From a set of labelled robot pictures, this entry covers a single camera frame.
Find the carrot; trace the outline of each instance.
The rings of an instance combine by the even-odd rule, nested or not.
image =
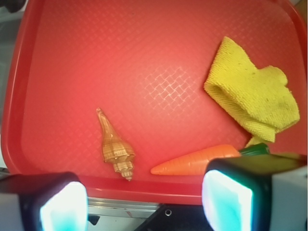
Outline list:
[[[207,164],[215,158],[237,157],[241,154],[231,145],[223,144],[186,154],[151,169],[154,175],[203,175]]]

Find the microfiber cloth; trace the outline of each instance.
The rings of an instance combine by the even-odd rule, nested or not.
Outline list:
[[[252,134],[247,146],[275,142],[275,135],[299,121],[297,103],[277,67],[257,69],[246,52],[225,37],[204,84],[206,92]]]

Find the yellow cloth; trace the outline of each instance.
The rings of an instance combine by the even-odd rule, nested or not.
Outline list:
[[[275,142],[275,135],[299,121],[282,70],[257,69],[246,52],[225,37],[204,84],[206,92],[252,134],[248,145]]]

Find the red tray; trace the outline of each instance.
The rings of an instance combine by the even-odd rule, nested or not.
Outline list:
[[[203,90],[224,36],[286,73],[302,119],[270,147],[307,154],[307,31],[288,1],[30,0],[5,102],[9,170],[72,171],[89,196],[201,204],[201,176],[150,168],[250,139]],[[136,152],[132,182],[103,162],[97,107]]]

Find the seashell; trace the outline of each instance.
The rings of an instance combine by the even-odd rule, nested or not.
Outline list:
[[[112,127],[111,123],[100,108],[96,109],[103,130],[103,156],[106,163],[113,164],[115,172],[130,181],[133,176],[133,160],[135,152],[123,141]]]

